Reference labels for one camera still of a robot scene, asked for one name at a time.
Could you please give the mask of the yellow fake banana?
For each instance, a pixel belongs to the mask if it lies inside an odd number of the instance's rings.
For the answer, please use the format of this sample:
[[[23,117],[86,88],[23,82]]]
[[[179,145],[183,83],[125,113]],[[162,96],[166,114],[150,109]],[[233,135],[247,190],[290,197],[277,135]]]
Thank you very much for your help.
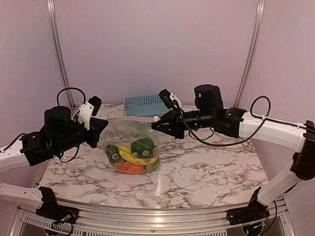
[[[131,153],[131,148],[125,147],[125,146],[118,146],[118,151],[123,160],[129,163],[132,163],[134,165],[147,166],[147,165],[154,164],[158,160],[158,157],[147,156],[144,158],[140,158],[138,153],[136,152]]]

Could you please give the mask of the light blue plastic basket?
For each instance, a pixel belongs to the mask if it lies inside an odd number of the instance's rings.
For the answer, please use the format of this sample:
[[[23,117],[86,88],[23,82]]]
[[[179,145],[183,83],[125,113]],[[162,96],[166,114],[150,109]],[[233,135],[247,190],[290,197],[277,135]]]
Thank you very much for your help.
[[[128,117],[161,117],[169,109],[158,94],[126,97],[124,99],[124,112]]]

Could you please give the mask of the front aluminium rail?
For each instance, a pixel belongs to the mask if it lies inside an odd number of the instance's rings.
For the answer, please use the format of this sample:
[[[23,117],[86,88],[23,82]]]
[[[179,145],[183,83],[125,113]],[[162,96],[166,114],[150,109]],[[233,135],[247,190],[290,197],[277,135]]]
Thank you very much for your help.
[[[62,236],[73,230],[75,236],[242,236],[249,224],[230,225],[229,209],[245,203],[227,206],[178,209],[149,209],[102,206],[64,199],[60,204],[78,209],[74,226],[55,225],[35,211],[19,207],[9,235],[43,236],[55,232]]]

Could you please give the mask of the clear zip top bag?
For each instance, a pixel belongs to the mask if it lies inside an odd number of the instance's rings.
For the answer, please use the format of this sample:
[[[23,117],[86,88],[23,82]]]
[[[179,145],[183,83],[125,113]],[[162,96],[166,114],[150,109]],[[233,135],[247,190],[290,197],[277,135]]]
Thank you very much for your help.
[[[139,174],[146,174],[146,173],[151,173],[151,172],[155,172],[159,170],[160,169],[159,154],[160,154],[161,146],[160,146],[158,132],[151,128],[152,122],[153,122],[153,118],[149,118],[149,117],[109,118],[108,125],[102,131],[101,136],[100,136],[100,142],[104,150],[104,153],[105,153],[106,145],[115,145],[116,147],[125,146],[128,148],[131,148],[130,145],[132,142],[141,138],[150,138],[154,141],[155,145],[157,146],[154,149],[153,157],[158,157],[158,160],[154,164],[144,166],[144,170]],[[118,169],[119,165],[120,164],[117,163],[114,166],[112,165],[112,167],[120,173],[131,174],[131,173],[120,171]]]

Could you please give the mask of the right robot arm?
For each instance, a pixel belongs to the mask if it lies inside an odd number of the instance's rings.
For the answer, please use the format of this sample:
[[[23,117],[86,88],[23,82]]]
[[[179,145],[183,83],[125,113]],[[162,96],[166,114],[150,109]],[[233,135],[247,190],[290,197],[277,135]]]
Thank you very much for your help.
[[[211,128],[219,134],[241,138],[238,144],[257,139],[294,151],[292,162],[253,194],[249,206],[244,209],[248,220],[255,220],[263,208],[299,182],[315,177],[315,124],[312,121],[291,123],[268,115],[255,115],[244,109],[225,109],[220,88],[214,85],[196,86],[194,94],[197,109],[184,112],[175,94],[162,90],[159,97],[169,112],[154,119],[152,129],[176,139],[183,139],[187,130],[200,143],[218,147],[218,144],[203,141],[195,134],[198,129]]]

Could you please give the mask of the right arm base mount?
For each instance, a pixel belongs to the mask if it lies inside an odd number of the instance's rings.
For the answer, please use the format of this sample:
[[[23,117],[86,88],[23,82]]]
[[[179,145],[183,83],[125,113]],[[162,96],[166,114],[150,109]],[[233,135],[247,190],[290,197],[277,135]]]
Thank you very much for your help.
[[[247,206],[229,209],[226,213],[226,218],[230,225],[248,223],[270,216],[268,206],[258,202],[258,193],[261,187],[257,188],[251,196]]]

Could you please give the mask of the left aluminium frame post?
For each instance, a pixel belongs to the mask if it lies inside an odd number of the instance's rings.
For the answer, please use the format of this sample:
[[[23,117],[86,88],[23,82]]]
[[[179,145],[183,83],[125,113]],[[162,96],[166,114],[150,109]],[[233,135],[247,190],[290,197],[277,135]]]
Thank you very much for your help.
[[[58,31],[55,1],[47,0],[47,8],[48,8],[48,14],[49,14],[49,20],[50,20],[50,25],[51,25],[51,30],[52,30],[52,36],[53,36],[57,62],[58,62],[63,86],[64,88],[69,88],[70,83],[69,83],[67,72],[66,72],[66,67],[65,67],[65,63],[63,59],[62,47],[61,47],[61,42],[60,42],[60,37],[59,37],[59,31]]]

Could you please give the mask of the green fake cabbage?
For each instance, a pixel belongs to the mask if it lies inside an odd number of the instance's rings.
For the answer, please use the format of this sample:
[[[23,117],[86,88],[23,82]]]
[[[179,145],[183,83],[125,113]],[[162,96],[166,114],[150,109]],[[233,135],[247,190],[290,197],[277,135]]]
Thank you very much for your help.
[[[138,153],[140,158],[153,157],[154,149],[157,147],[150,138],[141,138],[131,143],[131,153]]]

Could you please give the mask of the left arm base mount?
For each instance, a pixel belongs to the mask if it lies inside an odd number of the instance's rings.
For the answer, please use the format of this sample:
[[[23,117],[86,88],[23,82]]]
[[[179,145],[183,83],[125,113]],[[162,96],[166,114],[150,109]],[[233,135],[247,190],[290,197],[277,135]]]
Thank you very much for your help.
[[[42,197],[42,205],[36,209],[36,215],[55,220],[55,224],[67,222],[75,224],[79,210],[75,207],[58,204],[55,194],[51,188],[39,187]]]

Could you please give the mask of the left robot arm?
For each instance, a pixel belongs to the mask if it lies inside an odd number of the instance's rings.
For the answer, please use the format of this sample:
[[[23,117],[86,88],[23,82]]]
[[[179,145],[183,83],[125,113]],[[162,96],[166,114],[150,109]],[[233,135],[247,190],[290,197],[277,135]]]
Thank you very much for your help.
[[[44,126],[40,131],[19,135],[7,147],[0,150],[1,173],[20,167],[35,166],[62,153],[87,143],[95,148],[108,121],[92,116],[93,105],[74,121],[71,110],[56,106],[44,112]],[[43,210],[52,219],[62,215],[62,207],[50,188],[24,188],[1,183],[0,199],[26,207]]]

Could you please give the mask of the right aluminium frame post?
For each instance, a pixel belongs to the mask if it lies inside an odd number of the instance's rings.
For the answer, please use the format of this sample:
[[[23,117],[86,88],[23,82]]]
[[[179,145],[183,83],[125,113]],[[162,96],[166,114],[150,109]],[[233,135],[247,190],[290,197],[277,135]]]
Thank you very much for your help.
[[[254,56],[258,48],[259,38],[261,34],[264,9],[265,9],[265,0],[258,0],[257,6],[256,6],[256,13],[255,13],[255,19],[254,19],[254,25],[253,25],[249,51],[248,51],[245,67],[242,73],[241,81],[240,81],[240,84],[236,93],[236,97],[234,100],[234,105],[233,105],[234,108],[240,107],[243,96],[245,94],[246,86],[249,82],[252,64],[254,61]]]

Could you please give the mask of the orange fake orange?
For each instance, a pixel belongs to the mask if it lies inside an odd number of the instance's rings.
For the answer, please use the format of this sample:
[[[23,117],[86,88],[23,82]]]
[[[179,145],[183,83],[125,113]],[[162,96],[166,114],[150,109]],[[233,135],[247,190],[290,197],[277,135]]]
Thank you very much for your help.
[[[135,165],[129,162],[124,162],[123,164],[119,165],[118,169],[122,172],[127,172],[131,174],[139,174],[144,170],[144,166]]]

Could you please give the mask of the aluminium frame post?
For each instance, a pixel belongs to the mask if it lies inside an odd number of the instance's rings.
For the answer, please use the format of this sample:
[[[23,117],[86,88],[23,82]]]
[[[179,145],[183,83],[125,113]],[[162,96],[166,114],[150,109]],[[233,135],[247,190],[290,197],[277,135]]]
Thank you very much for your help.
[[[256,13],[255,13],[255,19],[254,19],[254,25],[253,25],[249,51],[248,51],[245,67],[242,73],[241,81],[240,81],[240,84],[236,93],[236,97],[234,100],[234,105],[233,105],[234,108],[240,107],[243,96],[245,94],[246,86],[249,82],[252,64],[254,61],[254,56],[258,48],[259,38],[261,34],[264,9],[265,9],[265,0],[258,0],[257,6],[256,6]]]
[[[49,14],[49,20],[50,20],[50,25],[51,25],[51,30],[52,30],[52,36],[53,36],[57,62],[58,62],[63,86],[64,88],[69,88],[70,83],[69,83],[67,72],[66,72],[66,67],[65,67],[65,63],[63,59],[62,47],[61,47],[61,42],[60,42],[60,37],[59,37],[59,31],[58,31],[55,1],[47,0],[47,8],[48,8],[48,14]]]

